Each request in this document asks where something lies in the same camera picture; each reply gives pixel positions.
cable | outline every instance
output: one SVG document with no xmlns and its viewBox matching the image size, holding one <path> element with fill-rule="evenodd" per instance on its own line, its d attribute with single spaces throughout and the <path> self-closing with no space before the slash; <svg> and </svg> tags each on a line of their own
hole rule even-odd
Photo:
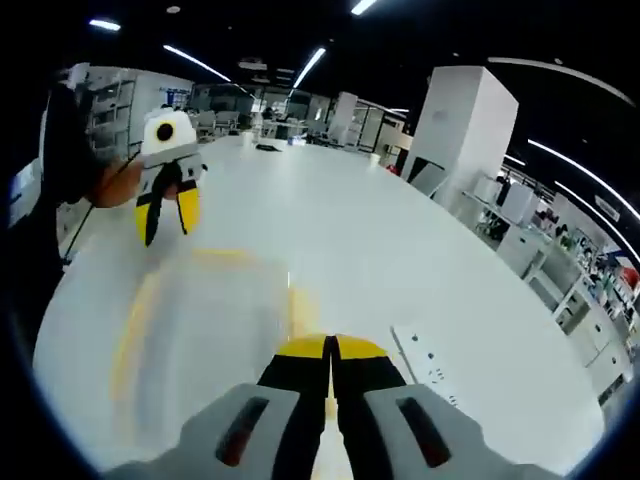
<svg viewBox="0 0 640 480">
<path fill-rule="evenodd" d="M 116 173 L 114 173 L 113 176 L 109 179 L 109 181 L 104 186 L 103 190 L 106 190 L 107 188 L 109 188 L 113 183 L 113 181 L 116 179 L 116 177 L 120 175 L 129 166 L 129 164 L 131 164 L 131 162 L 133 162 L 136 159 L 136 157 L 139 154 L 140 154 L 140 150 L 138 150 L 129 159 L 127 159 L 127 161 L 124 162 L 124 164 L 122 164 L 122 166 L 116 171 Z M 91 206 L 87 210 L 87 213 L 85 213 L 84 218 L 80 222 L 80 226 L 77 228 L 76 233 L 73 235 L 73 238 L 71 239 L 71 243 L 67 247 L 67 251 L 64 253 L 62 257 L 62 263 L 64 265 L 69 265 L 71 263 L 71 260 L 69 260 L 69 252 L 71 252 L 73 245 L 76 243 L 78 235 L 80 235 L 80 231 L 82 230 L 82 227 L 84 227 L 84 224 L 87 222 L 87 218 L 89 218 L 89 215 L 91 214 L 94 208 L 96 208 L 96 206 L 94 204 L 91 204 Z"/>
</svg>

white pillar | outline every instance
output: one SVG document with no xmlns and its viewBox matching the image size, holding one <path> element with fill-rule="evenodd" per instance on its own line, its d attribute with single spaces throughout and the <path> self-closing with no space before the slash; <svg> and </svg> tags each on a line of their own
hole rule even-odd
<svg viewBox="0 0 640 480">
<path fill-rule="evenodd" d="M 447 182 L 435 200 L 458 214 L 467 205 L 461 192 L 481 174 L 498 174 L 517 113 L 516 99 L 486 68 L 434 69 L 402 177 L 417 157 L 441 166 Z"/>
<path fill-rule="evenodd" d="M 346 143 L 357 102 L 357 96 L 347 92 L 340 92 L 328 132 L 329 137 L 336 139 L 340 145 Z"/>
</svg>

fluorescent light strip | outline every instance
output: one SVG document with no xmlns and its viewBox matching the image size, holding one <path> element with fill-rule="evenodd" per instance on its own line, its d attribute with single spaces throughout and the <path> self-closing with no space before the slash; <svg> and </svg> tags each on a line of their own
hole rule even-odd
<svg viewBox="0 0 640 480">
<path fill-rule="evenodd" d="M 298 85 L 300 85 L 302 80 L 304 80 L 304 77 L 307 76 L 307 73 L 309 73 L 309 70 L 311 70 L 316 63 L 318 63 L 318 60 L 320 60 L 320 58 L 322 57 L 322 55 L 324 55 L 325 52 L 326 50 L 324 48 L 319 48 L 318 50 L 316 50 L 316 53 L 313 54 L 313 57 L 311 57 L 311 60 L 309 60 L 309 63 L 307 63 L 307 65 L 302 70 L 302 73 L 300 73 L 300 75 L 298 76 L 296 83 L 293 84 L 293 90 L 298 88 Z"/>
<path fill-rule="evenodd" d="M 221 79 L 230 82 L 231 80 L 229 79 L 229 77 L 225 77 L 224 75 L 222 75 L 220 72 L 216 72 L 213 68 L 211 68 L 209 65 L 206 65 L 204 63 L 202 63 L 200 60 L 197 60 L 195 58 L 193 58 L 190 55 L 187 55 L 186 53 L 178 50 L 177 48 L 174 48 L 170 45 L 163 45 L 165 50 L 169 50 L 171 53 L 175 53 L 176 55 L 180 55 L 182 58 L 186 58 L 187 60 L 189 60 L 190 62 L 195 63 L 196 65 L 199 65 L 200 67 L 204 68 L 205 70 L 210 71 L 211 73 L 215 73 L 216 75 L 218 75 Z"/>
<path fill-rule="evenodd" d="M 505 155 L 504 158 L 508 158 L 512 162 L 516 162 L 518 165 L 522 165 L 522 166 L 526 165 L 526 163 L 524 163 L 522 160 L 518 160 L 517 158 L 514 158 L 511 155 Z"/>
<path fill-rule="evenodd" d="M 556 157 L 558 157 L 561 160 L 564 160 L 565 162 L 567 162 L 568 164 L 576 167 L 578 170 L 580 170 L 582 173 L 584 173 L 585 175 L 588 175 L 589 177 L 591 177 L 593 180 L 595 180 L 596 182 L 598 182 L 600 185 L 602 185 L 604 188 L 607 189 L 607 191 L 609 193 L 611 193 L 611 195 L 613 195 L 614 197 L 616 197 L 620 203 L 622 203 L 627 210 L 629 210 L 634 217 L 636 217 L 636 220 L 638 220 L 640 222 L 640 213 L 638 213 L 638 211 L 633 208 L 633 206 L 627 202 L 624 198 L 622 198 L 622 195 L 620 195 L 618 192 L 616 192 L 613 188 L 611 188 L 611 186 L 609 186 L 608 183 L 605 183 L 604 180 L 602 180 L 600 177 L 598 177 L 596 174 L 591 173 L 589 170 L 587 170 L 586 168 L 584 168 L 582 165 L 580 165 L 579 163 L 571 160 L 569 157 L 565 157 L 564 155 L 562 155 L 561 153 L 556 152 L 555 150 L 551 150 L 549 147 L 545 147 L 544 145 L 538 143 L 538 142 L 534 142 L 533 140 L 528 140 L 529 143 L 535 147 L 541 148 L 542 150 L 545 150 L 553 155 L 555 155 Z"/>
<path fill-rule="evenodd" d="M 120 30 L 120 25 L 113 22 L 107 22 L 106 20 L 91 20 L 89 22 L 89 25 L 104 28 L 105 30 L 111 30 L 112 32 L 117 32 L 118 30 Z"/>
<path fill-rule="evenodd" d="M 560 182 L 555 182 L 556 185 L 558 185 L 560 188 L 562 188 L 563 190 L 565 190 L 567 193 L 569 193 L 570 195 L 572 195 L 576 200 L 578 200 L 580 203 L 582 203 L 585 207 L 587 207 L 589 210 L 591 210 L 595 215 L 597 215 L 597 217 L 602 220 L 604 222 L 604 224 L 609 227 L 611 229 L 611 231 L 613 233 L 615 233 L 618 237 L 620 237 L 620 240 L 622 240 L 622 243 L 624 243 L 626 245 L 626 247 L 629 249 L 629 251 L 633 254 L 634 257 L 636 257 L 636 261 L 638 262 L 638 264 L 640 264 L 640 255 L 638 255 L 638 253 L 633 249 L 633 247 L 629 244 L 629 242 L 627 242 L 627 239 L 624 238 L 622 236 L 622 234 L 616 229 L 616 227 L 614 227 L 611 222 L 609 220 L 607 220 L 605 218 L 604 215 L 602 215 L 598 210 L 596 210 L 594 207 L 592 207 L 591 205 L 589 205 L 585 200 L 583 200 L 582 198 L 580 198 L 576 193 L 574 193 L 573 191 L 569 190 L 567 187 L 565 187 L 564 185 L 562 185 Z"/>
<path fill-rule="evenodd" d="M 374 3 L 376 3 L 376 0 L 362 0 L 358 5 L 353 7 L 353 10 L 351 10 L 351 13 L 353 13 L 354 15 L 360 16 L 365 12 L 365 10 L 367 10 Z"/>
</svg>

black ceiling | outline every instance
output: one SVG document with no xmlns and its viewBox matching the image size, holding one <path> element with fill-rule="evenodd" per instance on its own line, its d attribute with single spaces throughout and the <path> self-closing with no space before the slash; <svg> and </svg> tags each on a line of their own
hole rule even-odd
<svg viewBox="0 0 640 480">
<path fill-rule="evenodd" d="M 575 169 L 528 145 L 531 138 L 583 164 L 640 209 L 638 108 L 565 74 L 487 62 L 496 56 L 548 63 L 559 58 L 640 104 L 640 39 L 632 2 L 378 0 L 356 17 L 350 10 L 358 1 L 94 1 L 73 17 L 71 31 L 79 41 L 70 44 L 65 58 L 196 82 L 218 80 L 162 49 L 170 44 L 245 83 L 252 75 L 238 67 L 243 57 L 261 58 L 272 81 L 276 68 L 295 70 L 295 79 L 323 46 L 327 53 L 302 89 L 327 95 L 350 91 L 414 112 L 434 67 L 485 65 L 520 102 L 510 153 L 527 162 L 525 172 L 550 187 L 561 181 L 591 203 L 594 193 L 610 198 Z M 180 13 L 168 14 L 171 5 L 180 6 Z M 88 19 L 98 17 L 121 24 L 121 31 L 90 28 Z M 637 222 L 629 220 L 625 215 L 621 230 L 640 247 Z"/>
</svg>

white tabletop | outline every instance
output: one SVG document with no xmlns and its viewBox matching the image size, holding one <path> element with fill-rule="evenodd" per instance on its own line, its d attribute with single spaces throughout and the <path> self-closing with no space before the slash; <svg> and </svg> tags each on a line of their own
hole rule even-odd
<svg viewBox="0 0 640 480">
<path fill-rule="evenodd" d="M 169 205 L 147 250 L 131 205 L 96 212 L 96 234 L 56 291 L 34 359 L 45 395 L 89 459 L 107 468 L 167 447 L 141 453 L 116 438 L 108 377 L 145 272 L 180 245 L 281 262 L 315 305 L 314 329 L 376 342 L 407 381 L 390 327 L 422 323 L 447 342 L 465 403 L 477 395 L 472 411 L 492 448 L 560 473 L 575 466 L 602 435 L 602 412 L 570 343 L 528 286 L 449 213 L 367 158 L 280 148 L 258 151 L 244 136 L 203 146 L 209 171 L 192 235 L 182 236 Z M 224 342 L 225 326 L 212 328 Z M 215 346 L 208 350 L 215 358 Z M 216 382 L 211 368 L 192 368 L 179 379 L 182 395 L 194 378 Z M 238 382 L 251 381 L 243 375 Z M 187 404 L 183 420 L 196 413 L 189 408 L 197 402 Z"/>
</svg>

